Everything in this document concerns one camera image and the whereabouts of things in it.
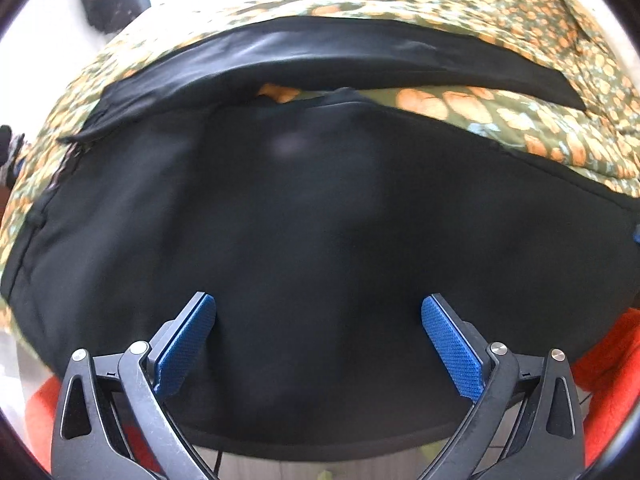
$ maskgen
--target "floor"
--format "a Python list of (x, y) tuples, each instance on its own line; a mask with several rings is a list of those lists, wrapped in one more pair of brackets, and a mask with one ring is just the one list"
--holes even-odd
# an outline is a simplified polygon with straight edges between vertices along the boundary
[[(152, 0), (158, 4), (167, 0)], [(580, 0), (603, 27), (610, 46), (640, 88), (640, 59), (628, 37), (602, 0)], [(38, 40), (32, 38), (38, 32)], [(31, 0), (0, 41), (0, 123), (9, 123), (28, 137), (37, 134), (65, 86), (106, 43), (89, 28), (78, 0)], [(0, 333), (0, 408), (28, 443), (22, 418), (24, 403), (49, 373), (14, 340)], [(590, 398), (580, 392), (583, 412)], [(517, 414), (509, 410), (482, 463), (495, 463)], [(224, 480), (408, 480), (416, 478), (436, 455), (438, 446), (349, 463), (318, 465), (279, 463), (225, 455)], [(211, 465), (216, 454), (200, 449)]]

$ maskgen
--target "blue textured pad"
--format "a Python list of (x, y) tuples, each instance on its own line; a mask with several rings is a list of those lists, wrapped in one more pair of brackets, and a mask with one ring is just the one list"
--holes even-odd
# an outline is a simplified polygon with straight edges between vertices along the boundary
[(451, 379), (463, 397), (478, 402), (484, 390), (482, 365), (476, 354), (431, 297), (422, 302), (422, 326), (436, 347)]
[(206, 294), (156, 361), (154, 393), (159, 399), (178, 392), (215, 322), (216, 302)]

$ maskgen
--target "red fabric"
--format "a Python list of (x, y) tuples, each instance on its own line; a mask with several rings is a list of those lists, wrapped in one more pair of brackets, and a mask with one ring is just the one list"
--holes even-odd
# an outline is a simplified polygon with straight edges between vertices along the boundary
[[(31, 451), (42, 467), (49, 472), (51, 472), (53, 423), (56, 418), (56, 405), (61, 386), (57, 377), (49, 378), (27, 401), (24, 413)], [(151, 471), (159, 472), (160, 466), (146, 445), (140, 430), (130, 425), (124, 425), (123, 429), (136, 461)]]
[[(576, 384), (593, 393), (584, 421), (586, 465), (605, 449), (640, 396), (640, 310), (630, 308), (591, 351), (573, 367)], [(60, 381), (52, 377), (27, 401), (25, 423), (31, 449), (51, 470), (51, 435), (56, 415)], [(136, 459), (159, 471), (140, 430), (124, 428)]]
[(588, 466), (607, 447), (640, 396), (640, 310), (627, 310), (572, 371), (576, 384), (593, 393), (584, 421)]

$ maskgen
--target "white wall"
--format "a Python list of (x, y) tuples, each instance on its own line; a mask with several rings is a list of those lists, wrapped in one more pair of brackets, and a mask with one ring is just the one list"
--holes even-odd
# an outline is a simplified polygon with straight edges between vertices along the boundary
[(0, 124), (36, 136), (66, 86), (105, 44), (80, 0), (29, 0), (0, 40)]

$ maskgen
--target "blue object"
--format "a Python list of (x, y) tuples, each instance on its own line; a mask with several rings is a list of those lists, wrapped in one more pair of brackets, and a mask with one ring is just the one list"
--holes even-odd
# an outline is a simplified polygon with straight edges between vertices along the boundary
[(478, 402), (484, 390), (480, 359), (433, 296), (422, 302), (421, 315), (422, 326), (460, 395)]
[(204, 294), (156, 360), (154, 393), (159, 399), (178, 392), (215, 322), (216, 301)]

